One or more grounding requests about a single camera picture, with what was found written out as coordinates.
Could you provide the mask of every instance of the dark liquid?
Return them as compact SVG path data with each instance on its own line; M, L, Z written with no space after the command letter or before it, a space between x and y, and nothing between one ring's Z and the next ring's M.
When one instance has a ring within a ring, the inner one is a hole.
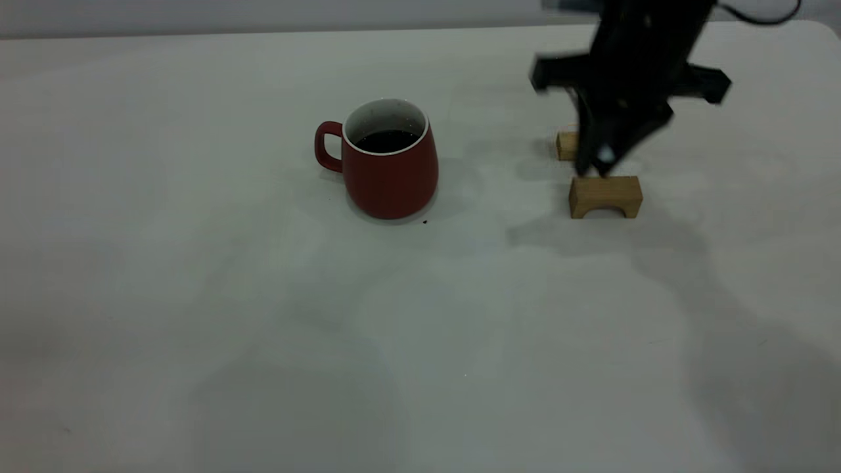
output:
M368 152L395 152L412 146L418 137L408 131L388 130L368 135L353 144Z

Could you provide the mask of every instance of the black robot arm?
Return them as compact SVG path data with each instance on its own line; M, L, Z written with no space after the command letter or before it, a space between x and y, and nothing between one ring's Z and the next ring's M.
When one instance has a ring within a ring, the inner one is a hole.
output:
M687 62L716 0L601 0L589 54L539 56L532 86L572 89L579 111L575 169L610 173L640 141L672 118L674 96L719 104L730 79Z

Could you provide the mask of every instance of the small wooden block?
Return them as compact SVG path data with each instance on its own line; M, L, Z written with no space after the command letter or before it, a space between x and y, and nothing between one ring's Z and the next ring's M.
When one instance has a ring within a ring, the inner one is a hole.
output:
M578 132L561 131L555 138L555 147L558 149L559 161L575 161L575 153L578 151Z
M582 219L593 209L617 208L625 218L637 218L643 190L636 177L573 178L569 188L569 213Z

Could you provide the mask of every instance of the black cable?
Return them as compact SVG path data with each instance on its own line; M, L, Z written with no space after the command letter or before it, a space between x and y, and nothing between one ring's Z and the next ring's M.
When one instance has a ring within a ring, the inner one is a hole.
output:
M797 0L797 5L794 7L793 10L791 10L786 16L777 19L757 19L749 17L748 15L738 11L736 8L733 8L725 3L717 3L717 6L745 23L755 24L758 26L776 26L778 24L783 24L790 19L793 19L795 15L797 15L797 12L800 11L800 6L802 4L803 0Z

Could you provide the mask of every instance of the white table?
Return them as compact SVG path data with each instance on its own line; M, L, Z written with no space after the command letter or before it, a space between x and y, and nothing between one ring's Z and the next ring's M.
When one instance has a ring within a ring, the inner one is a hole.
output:
M573 221L528 73L591 35L0 43L0 470L838 471L841 43L709 25L724 105ZM397 223L312 150L381 96L441 156Z

